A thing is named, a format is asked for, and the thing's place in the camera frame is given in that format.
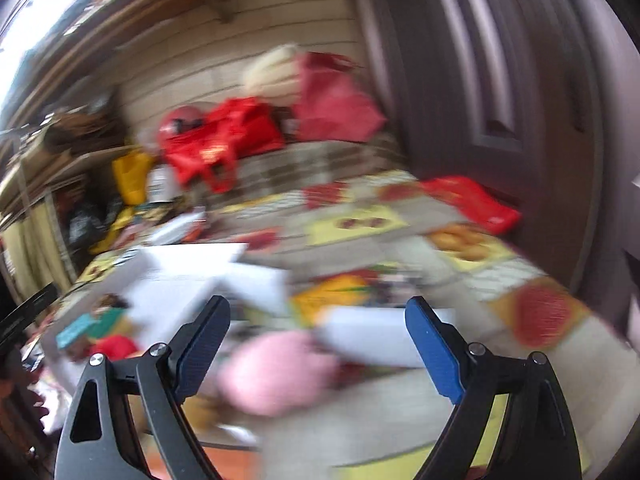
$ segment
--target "blue gripper pad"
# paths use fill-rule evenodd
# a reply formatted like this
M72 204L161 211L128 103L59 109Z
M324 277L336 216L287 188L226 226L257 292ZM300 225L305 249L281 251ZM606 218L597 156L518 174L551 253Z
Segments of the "blue gripper pad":
M438 393L458 404L465 392L460 381L458 360L414 298L406 304L404 323Z
M194 396L202 384L213 358L229 329L231 309L221 296L214 296L200 315L191 323L180 327L173 341L184 337L187 344L175 364L175 400L178 404Z

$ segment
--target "pink cloth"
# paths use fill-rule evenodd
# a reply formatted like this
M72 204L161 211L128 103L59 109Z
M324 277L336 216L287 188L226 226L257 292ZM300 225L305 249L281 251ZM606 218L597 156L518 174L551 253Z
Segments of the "pink cloth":
M307 52L299 57L300 120L298 140L367 142L386 119L375 102L356 88L347 73L354 63L345 56Z
M218 380L223 395L239 410L276 416L318 402L339 366L336 356L316 350L309 332L273 332L241 345Z

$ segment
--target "red bag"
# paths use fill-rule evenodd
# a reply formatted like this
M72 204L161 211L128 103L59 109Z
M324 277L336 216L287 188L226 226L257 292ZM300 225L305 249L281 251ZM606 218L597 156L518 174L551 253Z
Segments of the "red bag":
M285 145L269 106L252 97L228 99L207 114L204 126L176 136L160 133L159 142L180 184L200 176L215 193L233 187L238 158ZM222 167L221 179L214 175L214 166Z
M386 119L347 73L354 63L345 56L307 52L299 58L300 101L293 113L300 120L298 140L366 142Z
M420 185L426 194L455 206L492 235L510 230L522 216L519 211L497 202L482 186L466 176L434 178Z

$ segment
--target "white paper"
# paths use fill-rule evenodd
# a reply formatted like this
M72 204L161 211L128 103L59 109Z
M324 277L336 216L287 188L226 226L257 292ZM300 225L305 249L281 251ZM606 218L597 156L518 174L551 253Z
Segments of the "white paper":
M132 339L140 349L169 342L181 325L193 320L245 247L246 244L188 244L140 248L130 260L93 285L42 335L40 343L50 370L69 393L74 392L84 363L70 362L61 354L56 335L107 293L118 294L129 303L127 317L136 326Z
M445 323L452 309L437 309ZM424 368L404 323L404 308L334 306L318 329L320 341L350 361L375 366Z
M252 307L273 316L290 316L289 272L249 264L230 264L222 285Z

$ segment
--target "red helmet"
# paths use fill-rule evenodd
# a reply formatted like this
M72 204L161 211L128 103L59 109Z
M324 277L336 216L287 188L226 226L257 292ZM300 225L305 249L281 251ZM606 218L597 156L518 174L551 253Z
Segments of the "red helmet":
M174 136L202 126L204 114L198 107L185 105L170 111L160 121L159 133L162 136Z

